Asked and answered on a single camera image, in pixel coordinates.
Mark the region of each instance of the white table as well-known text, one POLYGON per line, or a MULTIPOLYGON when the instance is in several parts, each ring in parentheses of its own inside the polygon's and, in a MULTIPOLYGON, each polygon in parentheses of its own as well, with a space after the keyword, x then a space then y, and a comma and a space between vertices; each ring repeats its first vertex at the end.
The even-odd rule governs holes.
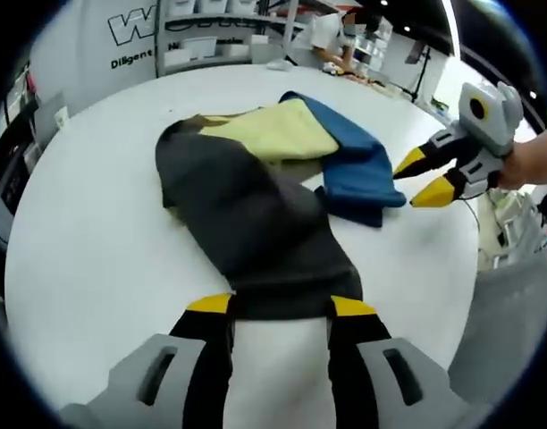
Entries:
MULTIPOLYGON (((5 272, 13 344, 52 407, 89 401, 114 364, 152 334, 168 333, 191 301, 230 290, 162 207, 161 132, 193 114, 271 105, 290 89, 370 130, 393 165, 442 127, 406 100, 319 71, 240 65, 124 90, 56 135, 21 199, 5 272)), ((396 186, 411 198, 434 175, 396 186)), ((331 227, 391 334, 448 368, 476 271, 476 224, 464 203, 391 210, 381 230, 335 217, 331 227)), ((276 420, 276 407, 292 407, 300 428, 334 427, 324 340, 321 319, 237 323, 224 427, 291 427, 276 420)))

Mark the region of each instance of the person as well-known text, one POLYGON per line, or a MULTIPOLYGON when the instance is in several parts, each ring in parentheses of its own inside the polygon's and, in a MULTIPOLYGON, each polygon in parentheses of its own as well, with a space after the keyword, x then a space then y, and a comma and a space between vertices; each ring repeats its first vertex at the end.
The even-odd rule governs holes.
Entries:
POLYGON ((315 17, 293 39, 286 59, 294 65, 315 68, 334 63, 345 72, 354 73, 351 59, 355 37, 377 30, 380 20, 362 7, 315 17))
POLYGON ((519 189, 547 184, 547 130, 526 143, 515 143, 500 172, 498 186, 519 189))

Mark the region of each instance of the blue cloth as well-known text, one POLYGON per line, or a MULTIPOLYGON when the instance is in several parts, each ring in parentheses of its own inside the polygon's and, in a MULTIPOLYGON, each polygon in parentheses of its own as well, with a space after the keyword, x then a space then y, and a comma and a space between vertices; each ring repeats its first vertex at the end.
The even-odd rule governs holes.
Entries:
POLYGON ((392 181, 391 161, 383 145, 354 122, 313 98, 289 91, 280 103, 299 98, 339 144, 322 159, 324 187, 316 194, 327 211, 365 225, 383 226, 383 208, 407 202, 392 181))

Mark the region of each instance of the cloth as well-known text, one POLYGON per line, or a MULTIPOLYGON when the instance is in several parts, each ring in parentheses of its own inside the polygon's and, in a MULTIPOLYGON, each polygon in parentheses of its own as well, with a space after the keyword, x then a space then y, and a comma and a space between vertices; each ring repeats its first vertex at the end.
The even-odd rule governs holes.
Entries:
POLYGON ((362 299, 357 270, 316 195, 274 175, 238 141, 189 126, 172 125, 156 145, 163 204, 177 209, 237 291, 244 303, 238 314, 318 317, 332 294, 362 299))
POLYGON ((383 208, 401 207, 405 196, 394 188, 391 161, 383 145, 330 107, 296 92, 280 103, 301 99, 338 142, 340 149, 323 158, 324 187, 316 191, 329 213, 369 226, 383 226, 383 208))
POLYGON ((264 161, 319 158, 339 148, 298 98, 240 115, 223 125, 207 126, 200 134, 237 140, 264 161))
POLYGON ((290 58, 298 65, 320 68, 323 61, 312 49, 320 47, 331 55, 341 55, 344 46, 352 46, 354 38, 343 32, 345 12, 330 13, 314 17, 313 20, 291 42, 290 58))

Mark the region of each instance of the yellow cloth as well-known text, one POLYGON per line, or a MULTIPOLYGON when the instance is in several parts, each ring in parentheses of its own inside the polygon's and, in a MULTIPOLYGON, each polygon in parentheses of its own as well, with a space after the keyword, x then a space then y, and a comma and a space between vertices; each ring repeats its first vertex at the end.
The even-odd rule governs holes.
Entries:
POLYGON ((303 100, 288 100, 205 127, 200 134, 238 140, 265 161, 311 159, 336 152, 339 146, 303 100))

